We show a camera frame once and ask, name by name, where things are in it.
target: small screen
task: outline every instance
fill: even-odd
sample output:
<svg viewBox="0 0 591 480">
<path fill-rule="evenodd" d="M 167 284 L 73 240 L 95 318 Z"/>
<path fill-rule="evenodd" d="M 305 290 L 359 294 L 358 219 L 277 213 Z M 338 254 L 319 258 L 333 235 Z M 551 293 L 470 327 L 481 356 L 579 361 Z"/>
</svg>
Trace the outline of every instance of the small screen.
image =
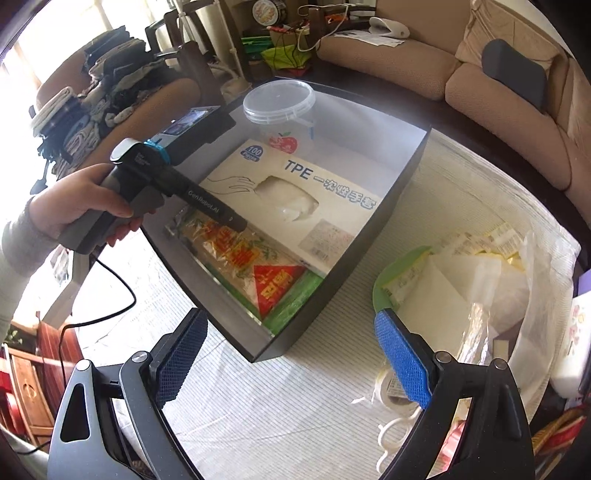
<svg viewBox="0 0 591 480">
<path fill-rule="evenodd" d="M 207 117 L 210 113 L 212 113 L 214 110 L 217 110 L 218 108 L 219 107 L 217 106 L 191 108 L 187 115 L 185 115 L 179 120 L 175 120 L 173 124 L 170 125 L 170 127 L 164 130 L 162 133 L 164 135 L 182 135 L 189 128 L 191 128 L 193 125 Z"/>
</svg>

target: apple sticker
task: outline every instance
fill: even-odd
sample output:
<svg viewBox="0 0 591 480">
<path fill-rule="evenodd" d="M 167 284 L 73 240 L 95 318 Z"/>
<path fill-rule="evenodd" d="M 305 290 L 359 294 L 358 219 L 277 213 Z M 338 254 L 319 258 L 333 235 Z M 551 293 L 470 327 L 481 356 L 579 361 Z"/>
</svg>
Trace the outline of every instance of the apple sticker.
<svg viewBox="0 0 591 480">
<path fill-rule="evenodd" d="M 297 139 L 290 137 L 291 132 L 279 134 L 279 137 L 271 137 L 269 145 L 285 153 L 294 153 L 297 150 Z"/>
</svg>

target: white device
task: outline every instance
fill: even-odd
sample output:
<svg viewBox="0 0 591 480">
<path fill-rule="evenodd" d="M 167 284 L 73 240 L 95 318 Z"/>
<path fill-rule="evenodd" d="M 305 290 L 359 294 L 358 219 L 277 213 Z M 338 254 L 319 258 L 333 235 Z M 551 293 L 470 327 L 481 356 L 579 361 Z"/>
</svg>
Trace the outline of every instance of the white device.
<svg viewBox="0 0 591 480">
<path fill-rule="evenodd" d="M 408 38 L 410 30 L 408 27 L 396 20 L 387 18 L 372 17 L 369 19 L 369 33 L 389 38 Z"/>
<path fill-rule="evenodd" d="M 579 396 L 579 385 L 591 348 L 591 292 L 573 299 L 569 323 L 550 374 L 550 383 L 563 398 Z"/>
</svg>

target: black pillow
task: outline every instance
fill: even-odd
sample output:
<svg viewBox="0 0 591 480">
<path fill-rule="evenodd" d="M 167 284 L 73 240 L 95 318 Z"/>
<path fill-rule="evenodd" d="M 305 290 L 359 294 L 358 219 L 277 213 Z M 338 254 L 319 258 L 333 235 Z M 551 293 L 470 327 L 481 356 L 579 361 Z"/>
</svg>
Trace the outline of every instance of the black pillow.
<svg viewBox="0 0 591 480">
<path fill-rule="evenodd" d="M 544 112 L 546 72 L 505 40 L 496 38 L 482 50 L 482 71 Z"/>
</svg>

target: printed hand illustration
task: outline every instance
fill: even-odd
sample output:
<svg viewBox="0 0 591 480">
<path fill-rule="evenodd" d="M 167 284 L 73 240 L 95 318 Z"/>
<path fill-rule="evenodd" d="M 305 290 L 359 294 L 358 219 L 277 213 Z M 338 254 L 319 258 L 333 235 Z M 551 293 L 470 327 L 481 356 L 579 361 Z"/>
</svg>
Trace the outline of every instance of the printed hand illustration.
<svg viewBox="0 0 591 480">
<path fill-rule="evenodd" d="M 212 180 L 208 177 L 201 186 L 214 195 L 228 195 L 230 193 L 252 192 L 255 183 L 248 177 L 235 176 L 220 180 Z"/>
</svg>

